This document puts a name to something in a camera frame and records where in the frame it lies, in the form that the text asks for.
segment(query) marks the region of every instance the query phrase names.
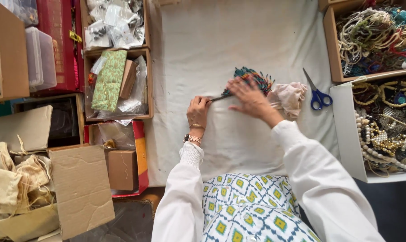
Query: gold bangle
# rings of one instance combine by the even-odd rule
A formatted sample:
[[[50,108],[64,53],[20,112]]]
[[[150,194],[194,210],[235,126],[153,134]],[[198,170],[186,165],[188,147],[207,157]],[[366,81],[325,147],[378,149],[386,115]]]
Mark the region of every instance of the gold bangle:
[[[199,128],[202,128],[202,129],[206,130],[206,129],[205,129],[203,126],[201,126],[200,124],[191,124],[189,127],[191,128],[192,126],[199,127]]]

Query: green patterned fabric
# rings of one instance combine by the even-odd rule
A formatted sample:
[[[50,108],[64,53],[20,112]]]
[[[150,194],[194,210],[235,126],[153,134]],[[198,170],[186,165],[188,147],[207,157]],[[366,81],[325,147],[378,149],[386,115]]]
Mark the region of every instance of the green patterned fabric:
[[[225,174],[204,184],[201,242],[321,242],[287,177]]]
[[[118,104],[127,51],[103,51],[101,56],[107,60],[95,83],[92,108],[114,112]]]

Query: rose gold watch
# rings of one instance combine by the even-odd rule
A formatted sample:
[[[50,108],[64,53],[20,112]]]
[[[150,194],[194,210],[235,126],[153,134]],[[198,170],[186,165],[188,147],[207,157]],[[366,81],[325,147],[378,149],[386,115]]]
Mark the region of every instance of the rose gold watch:
[[[189,134],[186,134],[185,137],[184,137],[184,143],[185,143],[186,141],[194,141],[194,142],[199,143],[200,145],[201,145],[201,143],[202,143],[201,138],[195,137],[195,136],[192,136],[192,135],[189,135]]]

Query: blue scissors handle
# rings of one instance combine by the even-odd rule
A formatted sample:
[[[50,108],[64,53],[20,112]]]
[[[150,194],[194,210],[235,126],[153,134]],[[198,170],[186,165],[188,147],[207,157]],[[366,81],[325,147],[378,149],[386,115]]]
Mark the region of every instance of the blue scissors handle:
[[[315,108],[315,107],[313,106],[313,104],[314,104],[315,102],[318,103],[318,105],[319,105],[318,108]],[[328,107],[328,106],[330,106],[332,103],[333,103],[333,99],[332,99],[331,96],[329,96],[329,95],[327,95],[327,94],[325,94],[325,93],[320,92],[318,89],[317,89],[316,91],[312,90],[312,100],[310,101],[310,107],[311,107],[313,110],[315,110],[315,111],[321,110],[321,109],[323,109],[323,105],[326,106],[326,107]]]

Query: woman's left hand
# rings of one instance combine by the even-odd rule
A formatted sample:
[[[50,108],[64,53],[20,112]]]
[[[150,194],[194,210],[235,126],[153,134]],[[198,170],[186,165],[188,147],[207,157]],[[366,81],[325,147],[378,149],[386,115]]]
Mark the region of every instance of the woman's left hand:
[[[207,112],[211,103],[209,98],[202,96],[196,96],[191,100],[187,110],[190,135],[203,138],[207,125]]]

